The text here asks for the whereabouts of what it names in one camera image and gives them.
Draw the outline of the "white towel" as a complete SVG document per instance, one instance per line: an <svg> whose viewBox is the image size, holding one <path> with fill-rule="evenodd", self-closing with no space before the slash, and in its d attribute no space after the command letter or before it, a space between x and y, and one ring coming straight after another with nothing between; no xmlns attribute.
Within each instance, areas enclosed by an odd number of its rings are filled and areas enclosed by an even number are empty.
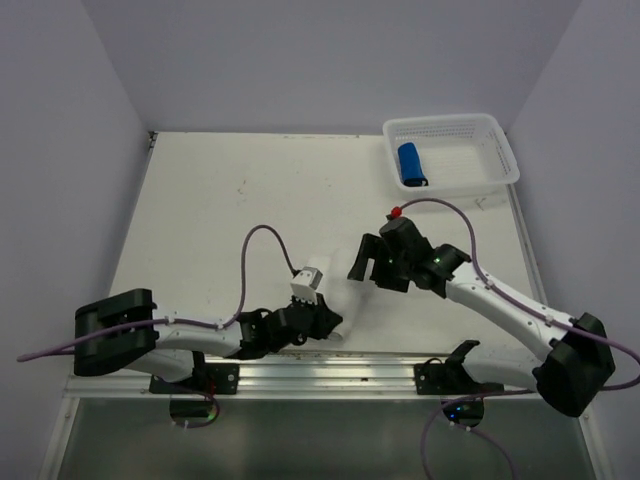
<svg viewBox="0 0 640 480"><path fill-rule="evenodd" d="M342 317L342 322L329 334L329 340L336 344L343 344L349 338L368 294L364 282L348 278L355 260L355 250L340 248L328 255L313 256L306 263L307 267L320 271L322 278L317 291L329 309Z"/></svg>

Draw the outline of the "blue towel with black trim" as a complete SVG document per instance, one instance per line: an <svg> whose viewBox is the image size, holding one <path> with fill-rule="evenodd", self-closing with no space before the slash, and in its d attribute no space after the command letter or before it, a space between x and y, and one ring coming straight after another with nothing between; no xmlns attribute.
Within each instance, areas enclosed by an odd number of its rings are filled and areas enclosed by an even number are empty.
<svg viewBox="0 0 640 480"><path fill-rule="evenodd" d="M429 182L422 170L416 145L406 142L397 148L397 154L402 184L410 188L427 187Z"/></svg>

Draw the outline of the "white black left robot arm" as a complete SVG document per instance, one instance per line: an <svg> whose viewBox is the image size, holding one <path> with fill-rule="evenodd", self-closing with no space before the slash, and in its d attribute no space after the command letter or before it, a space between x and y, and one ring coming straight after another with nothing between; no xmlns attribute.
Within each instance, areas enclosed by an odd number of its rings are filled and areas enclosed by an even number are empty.
<svg viewBox="0 0 640 480"><path fill-rule="evenodd" d="M74 374L98 377L129 369L175 383L185 392L208 379L206 355L239 361L261 359L307 340L326 340L343 322L319 294L296 297L274 311L242 312L230 326L168 313L156 318L148 289L134 289L79 308L75 313Z"/></svg>

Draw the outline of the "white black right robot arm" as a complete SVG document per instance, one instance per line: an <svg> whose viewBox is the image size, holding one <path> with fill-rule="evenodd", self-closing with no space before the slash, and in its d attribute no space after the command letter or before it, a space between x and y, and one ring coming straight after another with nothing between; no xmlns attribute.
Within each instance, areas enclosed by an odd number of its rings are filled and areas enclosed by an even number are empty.
<svg viewBox="0 0 640 480"><path fill-rule="evenodd" d="M519 342L517 348L491 347L468 339L442 363L415 365L420 394L502 393L519 387L578 417L615 371L598 318L588 313L575 318L520 294L457 247L432 246L406 217L389 220L378 234L363 235L348 277L402 293L415 285L474 311Z"/></svg>

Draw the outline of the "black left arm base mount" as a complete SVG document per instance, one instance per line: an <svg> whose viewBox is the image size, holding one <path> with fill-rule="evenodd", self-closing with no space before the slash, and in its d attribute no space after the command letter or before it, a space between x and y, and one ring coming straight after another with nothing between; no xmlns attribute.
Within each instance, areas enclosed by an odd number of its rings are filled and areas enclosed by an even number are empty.
<svg viewBox="0 0 640 480"><path fill-rule="evenodd" d="M152 394L235 395L240 379L240 366L235 363L207 363L201 371L177 383L168 383L152 376L149 392Z"/></svg>

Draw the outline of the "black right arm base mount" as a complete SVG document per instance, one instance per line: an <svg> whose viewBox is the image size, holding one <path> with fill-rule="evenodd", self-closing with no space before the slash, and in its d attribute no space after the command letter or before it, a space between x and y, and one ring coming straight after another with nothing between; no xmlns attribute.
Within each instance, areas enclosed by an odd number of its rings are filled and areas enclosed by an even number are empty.
<svg viewBox="0 0 640 480"><path fill-rule="evenodd" d="M503 392L503 384L478 382L460 364L431 358L413 366L414 383L418 395L471 395Z"/></svg>

